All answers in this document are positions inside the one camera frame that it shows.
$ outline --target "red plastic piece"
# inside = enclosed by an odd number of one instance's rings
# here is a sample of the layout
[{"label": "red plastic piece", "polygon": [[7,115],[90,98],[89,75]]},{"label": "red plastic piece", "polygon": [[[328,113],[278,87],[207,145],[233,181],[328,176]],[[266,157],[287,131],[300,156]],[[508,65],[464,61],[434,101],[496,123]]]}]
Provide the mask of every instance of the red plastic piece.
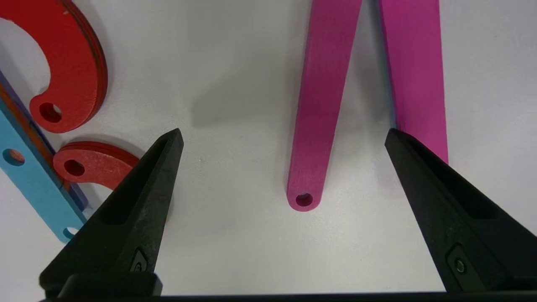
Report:
[{"label": "red plastic piece", "polygon": [[68,181],[98,183],[114,190],[138,163],[138,158],[101,142],[72,142],[54,155],[54,169]]},{"label": "red plastic piece", "polygon": [[0,0],[0,7],[0,18],[32,36],[50,67],[48,89],[30,101],[34,120],[54,133],[86,123],[104,101],[108,75],[97,36],[80,10],[70,0]]}]

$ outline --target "plastic part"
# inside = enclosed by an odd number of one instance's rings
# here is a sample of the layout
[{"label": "plastic part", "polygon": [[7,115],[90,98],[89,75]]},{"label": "plastic part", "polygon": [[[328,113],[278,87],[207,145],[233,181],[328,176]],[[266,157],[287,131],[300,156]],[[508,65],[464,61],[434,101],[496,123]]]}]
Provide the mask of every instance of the plastic part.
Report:
[{"label": "plastic part", "polygon": [[448,162],[438,0],[380,0],[397,128]]},{"label": "plastic part", "polygon": [[[2,74],[0,78],[6,83]],[[73,199],[77,195],[52,169],[45,142],[2,85],[0,129],[0,167],[56,237],[69,241],[72,235],[67,229],[80,229],[86,222],[82,210],[87,202]]]},{"label": "plastic part", "polygon": [[0,0],[0,18],[13,21],[41,47],[50,67],[48,89],[30,101],[33,119],[63,133],[101,107],[108,75],[99,41],[70,0]]},{"label": "plastic part", "polygon": [[312,3],[287,183],[297,211],[321,202],[360,6],[360,0]]},{"label": "plastic part", "polygon": [[54,155],[54,169],[74,183],[97,183],[111,190],[129,174],[138,158],[101,142],[72,142]]}]

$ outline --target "red curved piece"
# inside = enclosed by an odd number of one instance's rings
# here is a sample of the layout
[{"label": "red curved piece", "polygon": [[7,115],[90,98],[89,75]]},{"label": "red curved piece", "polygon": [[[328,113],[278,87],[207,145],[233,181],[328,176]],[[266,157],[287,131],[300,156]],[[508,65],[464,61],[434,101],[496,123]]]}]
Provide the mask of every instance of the red curved piece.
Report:
[{"label": "red curved piece", "polygon": [[54,133],[86,123],[104,101],[108,75],[97,36],[80,10],[71,0],[0,0],[0,5],[0,18],[25,30],[50,67],[47,90],[30,101],[34,120]]},{"label": "red curved piece", "polygon": [[138,158],[101,142],[73,142],[53,158],[54,169],[75,183],[97,183],[114,190],[138,163]]}]

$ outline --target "hole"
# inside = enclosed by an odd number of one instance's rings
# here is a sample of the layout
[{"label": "hole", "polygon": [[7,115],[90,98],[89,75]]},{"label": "hole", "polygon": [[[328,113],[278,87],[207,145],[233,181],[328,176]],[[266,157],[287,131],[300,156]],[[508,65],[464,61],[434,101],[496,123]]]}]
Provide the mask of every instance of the hole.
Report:
[{"label": "hole", "polygon": [[310,193],[302,193],[296,197],[296,204],[299,206],[309,206],[313,202],[313,197]]},{"label": "hole", "polygon": [[12,166],[22,166],[25,162],[24,156],[15,149],[6,149],[2,153],[4,160]]},{"label": "hole", "polygon": [[63,230],[63,235],[65,235],[69,239],[72,239],[76,235],[76,233],[78,233],[78,229],[73,227],[66,227]]},{"label": "hole", "polygon": [[67,173],[74,176],[82,176],[82,174],[86,172],[84,166],[75,160],[68,160],[65,162],[65,164],[63,164],[63,166],[65,167]]},{"label": "hole", "polygon": [[62,119],[62,111],[53,103],[43,103],[39,106],[41,116],[51,123],[57,123]]}]

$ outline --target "pink wooden stick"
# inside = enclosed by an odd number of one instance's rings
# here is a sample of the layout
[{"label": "pink wooden stick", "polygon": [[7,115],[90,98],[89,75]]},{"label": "pink wooden stick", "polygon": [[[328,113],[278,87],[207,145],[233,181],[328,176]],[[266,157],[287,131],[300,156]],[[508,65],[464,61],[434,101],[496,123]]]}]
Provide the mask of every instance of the pink wooden stick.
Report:
[{"label": "pink wooden stick", "polygon": [[448,162],[438,0],[380,0],[397,128]]},{"label": "pink wooden stick", "polygon": [[361,0],[313,0],[287,199],[297,211],[321,202]]}]

